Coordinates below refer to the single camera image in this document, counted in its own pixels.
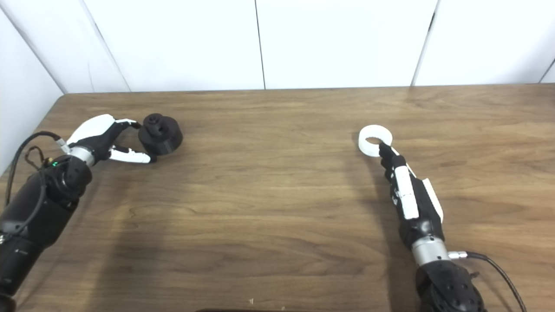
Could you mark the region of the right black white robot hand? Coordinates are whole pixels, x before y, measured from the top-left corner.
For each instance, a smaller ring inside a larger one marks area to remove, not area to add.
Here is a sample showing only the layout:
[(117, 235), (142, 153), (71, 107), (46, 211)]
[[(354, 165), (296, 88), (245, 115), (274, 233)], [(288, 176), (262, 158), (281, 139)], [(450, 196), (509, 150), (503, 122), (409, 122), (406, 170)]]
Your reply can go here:
[(414, 175), (405, 157), (391, 146), (379, 144), (381, 165), (390, 184), (390, 198), (400, 220), (398, 232), (404, 246), (412, 249), (424, 237), (444, 240), (442, 217), (433, 202), (433, 189)]

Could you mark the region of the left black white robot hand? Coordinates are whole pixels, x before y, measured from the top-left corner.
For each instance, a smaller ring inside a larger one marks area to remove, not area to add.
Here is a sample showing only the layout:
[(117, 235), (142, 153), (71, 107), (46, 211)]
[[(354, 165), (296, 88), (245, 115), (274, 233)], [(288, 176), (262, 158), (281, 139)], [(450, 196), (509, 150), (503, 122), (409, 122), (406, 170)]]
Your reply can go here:
[(158, 157), (153, 154), (116, 144), (117, 138), (129, 127), (139, 130), (141, 124), (133, 119), (116, 119), (109, 114), (98, 115), (83, 122), (73, 132), (63, 151), (77, 157), (89, 167), (109, 159), (125, 163), (156, 163)]

